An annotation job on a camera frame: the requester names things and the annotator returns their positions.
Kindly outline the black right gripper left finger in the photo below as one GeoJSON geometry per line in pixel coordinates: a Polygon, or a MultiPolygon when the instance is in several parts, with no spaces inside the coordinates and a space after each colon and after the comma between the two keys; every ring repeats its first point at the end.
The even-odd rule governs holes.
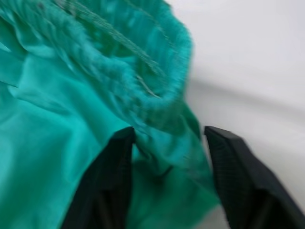
{"type": "Polygon", "coordinates": [[[132,193],[132,127],[114,133],[83,174],[63,229],[124,229],[132,193]]]}

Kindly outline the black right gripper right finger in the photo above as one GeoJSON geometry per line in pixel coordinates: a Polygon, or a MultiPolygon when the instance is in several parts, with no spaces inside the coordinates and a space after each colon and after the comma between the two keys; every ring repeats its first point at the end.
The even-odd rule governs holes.
{"type": "Polygon", "coordinates": [[[305,216],[275,174],[232,132],[206,126],[218,196],[232,229],[303,229],[305,216]]]}

